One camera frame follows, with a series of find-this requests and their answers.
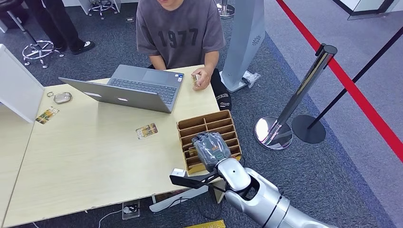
cardboard compartment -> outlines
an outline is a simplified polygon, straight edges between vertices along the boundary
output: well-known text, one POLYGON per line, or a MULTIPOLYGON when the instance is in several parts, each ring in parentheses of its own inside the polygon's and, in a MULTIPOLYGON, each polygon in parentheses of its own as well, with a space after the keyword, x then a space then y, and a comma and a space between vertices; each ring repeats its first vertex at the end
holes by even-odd
POLYGON ((231 114, 228 110, 222 111, 222 112, 218 112, 218 113, 212 113, 210 115, 206 115, 205 116, 205 121, 206 123, 211 123, 211 122, 215 122, 218 120, 223 120, 223 119, 228 119, 231 118, 231 114))
POLYGON ((231 151, 231 157, 241 154, 239 146, 230 147, 230 151, 231 151))
POLYGON ((226 143, 227 146, 230 147, 230 148, 231 148, 232 146, 238 146, 238 145, 239 145, 238 139, 230 139, 230 140, 225 141, 225 143, 226 143))
POLYGON ((208 132, 218 132, 220 134, 225 134, 225 133, 229 133, 229 132, 233 132, 233 131, 235 131, 234 125, 229 125, 229 126, 225 126, 225 127, 219 127, 219 128, 214 128, 214 129, 208 130, 208 132))
POLYGON ((224 134, 221 134, 221 137, 223 140, 236 139, 237 133, 236 132, 224 133, 224 134))
POLYGON ((205 131, 220 133, 231 151, 231 157, 240 159, 238 136, 228 110, 182 120, 177 127, 188 174, 206 170, 192 144, 192 138, 205 131))
POLYGON ((188 135, 194 135, 194 134, 198 134, 200 132, 205 132, 205 131, 207 131, 206 125, 200 125, 200 126, 180 130, 179 135, 181 137, 185 137, 185 136, 188 136, 188 135))
POLYGON ((178 129, 186 129, 190 127, 196 127, 205 124, 203 116, 192 118, 189 121, 180 121, 178 123, 178 129))
POLYGON ((228 118, 228 119, 223 119, 223 120, 218 120, 212 123, 208 123, 207 124, 207 130, 212 130, 212 129, 216 129, 219 127, 224 127, 224 126, 228 126, 228 125, 232 125, 232 119, 228 118))
POLYGON ((189 147, 192 147, 193 145, 192 145, 192 138, 194 138, 195 136, 197 136, 197 134, 198 133, 196 133, 196 134, 191 134, 191 135, 188 135, 188 136, 186 136, 186 137, 182 137, 181 138, 181 142, 182 142, 182 145, 186 145, 186 146, 189 146, 189 147))

power outlet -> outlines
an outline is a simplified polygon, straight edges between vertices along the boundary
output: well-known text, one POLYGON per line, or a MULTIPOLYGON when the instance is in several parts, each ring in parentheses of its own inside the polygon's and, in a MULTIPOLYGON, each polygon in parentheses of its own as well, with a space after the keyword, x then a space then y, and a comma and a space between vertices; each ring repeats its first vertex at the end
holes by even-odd
POLYGON ((140 200, 122 203, 122 219, 128 220, 140 217, 140 200))

person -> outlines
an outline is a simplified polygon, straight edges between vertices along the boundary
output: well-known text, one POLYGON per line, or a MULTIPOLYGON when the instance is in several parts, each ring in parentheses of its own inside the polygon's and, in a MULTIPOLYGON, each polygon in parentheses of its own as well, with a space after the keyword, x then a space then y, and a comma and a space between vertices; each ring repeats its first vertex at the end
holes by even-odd
POLYGON ((70 48, 73 55, 91 50, 93 41, 82 41, 66 13, 62 0, 25 0, 38 24, 58 51, 70 48))
POLYGON ((148 55, 150 68, 166 70, 202 65, 194 90, 210 83, 221 110, 231 98, 216 65, 225 46, 214 0, 140 0, 136 15, 137 50, 148 55))

person's leg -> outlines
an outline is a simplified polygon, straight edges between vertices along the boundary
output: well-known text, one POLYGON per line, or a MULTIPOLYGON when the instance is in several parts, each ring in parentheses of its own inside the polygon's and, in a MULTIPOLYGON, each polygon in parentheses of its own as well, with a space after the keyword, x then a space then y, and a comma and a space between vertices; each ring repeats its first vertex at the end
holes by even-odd
POLYGON ((38 24, 42 27, 43 31, 49 37, 50 41, 53 42, 54 47, 57 49, 63 49, 67 47, 67 44, 56 27, 55 23, 53 23, 53 19, 46 11, 46 9, 42 5, 41 0, 25 0, 25 3, 28 5, 28 8, 34 15, 38 24))
POLYGON ((78 38, 76 27, 66 13, 62 0, 43 0, 43 2, 70 50, 77 51, 83 48, 85 42, 78 38))
POLYGON ((213 92, 217 100, 219 109, 231 110, 232 108, 231 95, 228 92, 225 85, 221 82, 220 72, 218 71, 218 69, 214 69, 214 72, 211 76, 210 84, 213 88, 213 92))

laptop lid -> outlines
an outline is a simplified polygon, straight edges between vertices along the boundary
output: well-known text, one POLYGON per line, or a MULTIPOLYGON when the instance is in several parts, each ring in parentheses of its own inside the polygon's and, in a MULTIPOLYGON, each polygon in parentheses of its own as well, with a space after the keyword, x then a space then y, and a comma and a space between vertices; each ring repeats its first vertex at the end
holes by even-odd
POLYGON ((168 109, 156 93, 62 77, 59 77, 59 79, 100 102, 171 113, 171 110, 168 109))

